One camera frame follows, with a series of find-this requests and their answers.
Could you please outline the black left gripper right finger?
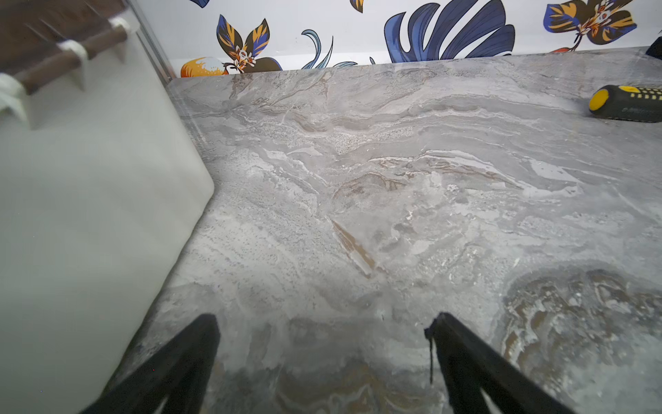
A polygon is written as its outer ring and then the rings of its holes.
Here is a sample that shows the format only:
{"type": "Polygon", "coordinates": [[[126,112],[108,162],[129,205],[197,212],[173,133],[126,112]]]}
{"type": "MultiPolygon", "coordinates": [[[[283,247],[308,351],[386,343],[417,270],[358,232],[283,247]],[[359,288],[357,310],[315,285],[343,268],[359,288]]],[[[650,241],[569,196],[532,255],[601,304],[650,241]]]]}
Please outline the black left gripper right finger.
{"type": "Polygon", "coordinates": [[[488,413],[485,396],[503,413],[571,413],[448,312],[425,329],[455,413],[488,413]]]}

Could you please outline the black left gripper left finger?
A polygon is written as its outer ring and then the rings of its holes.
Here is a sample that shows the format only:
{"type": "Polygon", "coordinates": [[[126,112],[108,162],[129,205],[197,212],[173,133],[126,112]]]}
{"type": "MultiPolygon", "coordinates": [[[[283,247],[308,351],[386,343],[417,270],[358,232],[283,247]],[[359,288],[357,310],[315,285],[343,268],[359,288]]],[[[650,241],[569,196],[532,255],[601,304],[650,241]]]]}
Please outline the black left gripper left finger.
{"type": "Polygon", "coordinates": [[[84,413],[198,413],[221,333],[203,314],[84,413]]]}

